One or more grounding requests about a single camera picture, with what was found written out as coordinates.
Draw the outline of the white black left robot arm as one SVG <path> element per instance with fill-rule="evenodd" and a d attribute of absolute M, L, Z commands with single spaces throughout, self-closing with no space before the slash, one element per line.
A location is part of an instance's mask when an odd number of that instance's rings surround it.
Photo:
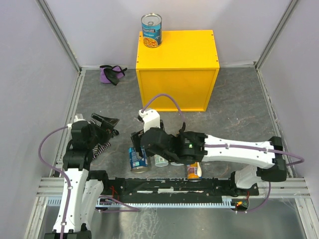
<path fill-rule="evenodd" d="M 93 113 L 90 120 L 76 115 L 73 123 L 63 126 L 71 138 L 63 155 L 62 169 L 51 167 L 64 178 L 59 213 L 46 239 L 90 239 L 91 222 L 99 196 L 109 188 L 105 170 L 91 170 L 91 162 L 109 148 L 119 132 L 119 119 Z"/>

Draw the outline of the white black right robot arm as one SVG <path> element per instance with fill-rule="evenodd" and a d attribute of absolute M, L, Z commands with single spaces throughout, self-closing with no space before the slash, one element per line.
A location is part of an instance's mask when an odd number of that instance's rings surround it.
<path fill-rule="evenodd" d="M 286 162 L 280 154 L 280 137 L 267 141 L 246 142 L 227 140 L 200 132 L 179 130 L 168 134 L 162 128 L 151 127 L 131 134 L 134 149 L 140 155 L 159 155 L 168 162 L 190 165 L 198 162 L 226 161 L 246 164 L 232 175 L 236 188 L 249 189 L 260 181 L 284 182 Z"/>

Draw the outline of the blue soup can with noodles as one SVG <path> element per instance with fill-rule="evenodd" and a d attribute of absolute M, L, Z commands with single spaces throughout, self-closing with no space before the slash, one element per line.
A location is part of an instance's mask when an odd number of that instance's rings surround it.
<path fill-rule="evenodd" d="M 143 42 L 146 47 L 156 48 L 162 43 L 162 17 L 156 13 L 142 16 Z"/>

